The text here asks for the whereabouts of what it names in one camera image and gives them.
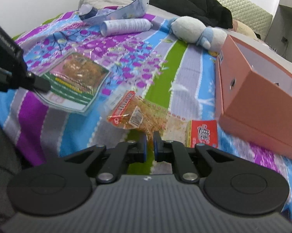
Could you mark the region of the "red orange noodle snack packet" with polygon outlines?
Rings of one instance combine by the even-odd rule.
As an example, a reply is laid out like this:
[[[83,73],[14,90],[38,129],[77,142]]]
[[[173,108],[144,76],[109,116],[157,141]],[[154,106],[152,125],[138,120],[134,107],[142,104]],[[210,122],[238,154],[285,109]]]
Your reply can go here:
[[[189,120],[171,113],[166,108],[137,96],[132,90],[119,90],[104,104],[107,122],[116,128],[135,129],[153,142],[154,132],[163,140],[176,140],[187,147],[206,144],[218,147],[216,120]]]

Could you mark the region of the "green orange snack packet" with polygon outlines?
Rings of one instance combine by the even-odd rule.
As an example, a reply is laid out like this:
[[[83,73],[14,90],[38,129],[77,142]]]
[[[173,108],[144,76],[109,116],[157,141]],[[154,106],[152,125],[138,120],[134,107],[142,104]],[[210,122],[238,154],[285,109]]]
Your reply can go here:
[[[37,91],[37,95],[50,107],[85,114],[109,75],[104,66],[84,54],[70,51],[40,74],[51,88],[47,93]]]

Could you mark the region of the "colourful floral bed sheet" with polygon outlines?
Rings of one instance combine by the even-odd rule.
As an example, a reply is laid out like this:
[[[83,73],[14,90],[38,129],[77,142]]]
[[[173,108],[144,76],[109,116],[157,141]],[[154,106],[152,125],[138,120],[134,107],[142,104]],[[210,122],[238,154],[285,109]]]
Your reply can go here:
[[[30,71],[46,73],[51,98],[88,103],[84,114],[53,108],[36,93],[19,89],[0,92],[0,128],[32,165],[66,156],[97,143],[114,146],[136,138],[108,124],[100,107],[119,86],[179,115],[184,120],[215,116],[215,58],[175,39],[167,21],[146,14],[153,28],[145,33],[102,37],[76,12],[67,12],[17,39],[29,44],[25,61]],[[102,78],[93,95],[81,95],[49,72],[65,55],[78,52],[96,62]]]

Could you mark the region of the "pink cardboard box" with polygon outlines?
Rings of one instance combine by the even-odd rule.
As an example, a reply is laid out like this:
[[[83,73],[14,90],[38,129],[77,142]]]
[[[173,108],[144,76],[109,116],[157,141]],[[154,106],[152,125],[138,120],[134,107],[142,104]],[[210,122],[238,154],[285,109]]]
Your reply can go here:
[[[292,73],[228,35],[215,64],[216,113],[227,133],[292,159]]]

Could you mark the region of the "white spray can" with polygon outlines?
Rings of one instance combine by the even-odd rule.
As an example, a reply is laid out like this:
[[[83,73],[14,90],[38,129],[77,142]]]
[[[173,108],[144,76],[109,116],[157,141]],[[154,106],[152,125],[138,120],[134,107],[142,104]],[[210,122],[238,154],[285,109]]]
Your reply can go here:
[[[117,19],[104,21],[100,27],[102,36],[140,33],[150,30],[152,23],[145,18]]]

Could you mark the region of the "white blue plush toy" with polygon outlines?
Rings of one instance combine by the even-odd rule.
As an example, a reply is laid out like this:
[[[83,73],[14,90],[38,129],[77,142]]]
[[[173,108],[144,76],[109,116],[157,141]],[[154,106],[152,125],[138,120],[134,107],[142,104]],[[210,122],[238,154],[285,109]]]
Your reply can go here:
[[[205,26],[199,19],[190,16],[171,18],[168,28],[179,40],[216,53],[221,51],[227,37],[221,28]]]

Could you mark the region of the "beige pillow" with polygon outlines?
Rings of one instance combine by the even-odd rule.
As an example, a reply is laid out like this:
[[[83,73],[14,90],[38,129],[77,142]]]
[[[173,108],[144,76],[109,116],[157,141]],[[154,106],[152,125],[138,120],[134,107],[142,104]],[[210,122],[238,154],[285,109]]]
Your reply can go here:
[[[245,35],[247,37],[251,37],[253,39],[257,39],[255,32],[246,24],[244,24],[236,19],[233,19],[232,25],[233,25],[233,27],[231,29],[232,31],[240,33],[240,34]]]

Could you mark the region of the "clear plastic bag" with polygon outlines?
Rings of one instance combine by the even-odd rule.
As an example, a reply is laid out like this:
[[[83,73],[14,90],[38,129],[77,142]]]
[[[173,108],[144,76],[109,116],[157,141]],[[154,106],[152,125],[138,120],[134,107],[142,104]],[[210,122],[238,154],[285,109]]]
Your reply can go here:
[[[78,10],[78,16],[91,26],[101,25],[104,21],[117,19],[140,18],[147,12],[150,0],[133,0],[129,5],[117,9],[96,9],[91,5],[83,4]]]

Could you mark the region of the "black jacket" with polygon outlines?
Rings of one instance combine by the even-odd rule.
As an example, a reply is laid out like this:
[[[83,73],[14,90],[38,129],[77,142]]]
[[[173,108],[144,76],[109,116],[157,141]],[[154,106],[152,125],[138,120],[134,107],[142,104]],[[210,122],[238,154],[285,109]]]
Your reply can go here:
[[[217,0],[150,0],[150,5],[178,16],[199,19],[206,26],[233,28],[231,11]]]

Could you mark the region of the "white wardrobe shelf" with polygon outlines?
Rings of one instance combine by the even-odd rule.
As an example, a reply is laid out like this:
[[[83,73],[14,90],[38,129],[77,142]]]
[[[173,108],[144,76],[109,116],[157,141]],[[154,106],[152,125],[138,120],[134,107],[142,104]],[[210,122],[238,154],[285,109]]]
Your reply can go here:
[[[292,62],[292,0],[280,0],[265,42]]]

